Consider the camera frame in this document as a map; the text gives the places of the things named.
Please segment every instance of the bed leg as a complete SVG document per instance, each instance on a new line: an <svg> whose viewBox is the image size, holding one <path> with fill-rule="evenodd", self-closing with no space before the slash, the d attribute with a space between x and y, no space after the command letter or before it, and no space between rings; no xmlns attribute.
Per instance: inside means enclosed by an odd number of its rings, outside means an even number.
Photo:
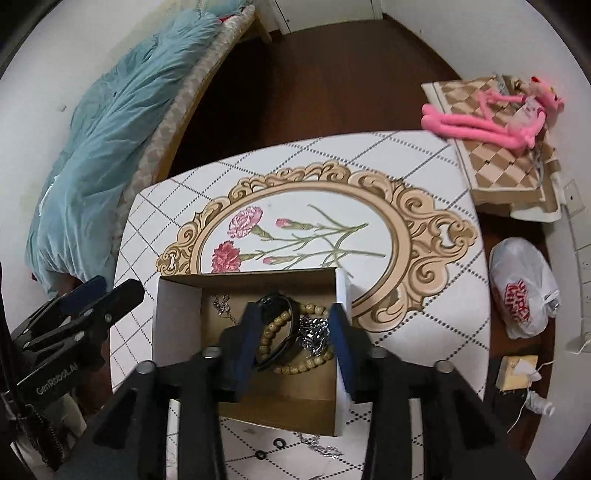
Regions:
<svg viewBox="0 0 591 480"><path fill-rule="evenodd" d="M262 24L261 19L259 18L257 13L255 13L255 19L252 24L256 29L256 33L258 33L258 35L260 36L260 38L263 42L265 42L265 43L272 43L273 42L271 36L269 35L269 32L267 31L265 26Z"/></svg>

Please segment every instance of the thread spool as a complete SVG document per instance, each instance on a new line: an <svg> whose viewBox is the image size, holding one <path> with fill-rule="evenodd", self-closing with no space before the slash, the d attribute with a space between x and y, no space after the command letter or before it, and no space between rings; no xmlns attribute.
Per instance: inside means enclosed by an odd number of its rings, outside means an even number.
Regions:
<svg viewBox="0 0 591 480"><path fill-rule="evenodd" d="M551 401L549 401L547 398L540 397L533 390L527 391L525 408L539 415L546 415L548 417L551 417L556 409L554 405L552 405Z"/></svg>

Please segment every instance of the white door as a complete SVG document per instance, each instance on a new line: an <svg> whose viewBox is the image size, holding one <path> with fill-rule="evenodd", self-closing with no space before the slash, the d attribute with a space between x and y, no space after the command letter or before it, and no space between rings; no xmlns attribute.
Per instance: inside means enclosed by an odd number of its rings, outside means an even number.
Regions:
<svg viewBox="0 0 591 480"><path fill-rule="evenodd" d="M269 0L275 2L289 32L353 20L372 20L371 0Z"/></svg>

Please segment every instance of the white plastic bag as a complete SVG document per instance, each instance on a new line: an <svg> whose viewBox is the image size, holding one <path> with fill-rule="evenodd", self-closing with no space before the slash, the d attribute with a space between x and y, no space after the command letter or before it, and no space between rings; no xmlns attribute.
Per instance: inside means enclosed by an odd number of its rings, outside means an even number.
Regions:
<svg viewBox="0 0 591 480"><path fill-rule="evenodd" d="M491 251L492 296L509 338L541 333L556 315L560 292L541 252L524 238L503 240Z"/></svg>

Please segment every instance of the teal comforter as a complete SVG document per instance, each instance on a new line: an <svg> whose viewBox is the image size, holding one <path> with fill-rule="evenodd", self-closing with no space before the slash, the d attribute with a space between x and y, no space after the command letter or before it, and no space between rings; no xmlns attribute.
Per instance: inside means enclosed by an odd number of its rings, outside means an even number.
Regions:
<svg viewBox="0 0 591 480"><path fill-rule="evenodd" d="M82 281L101 275L112 286L112 225L121 193L182 78L219 29L211 13L182 12L125 55L80 101L27 241L26 262L48 293L56 293L56 272Z"/></svg>

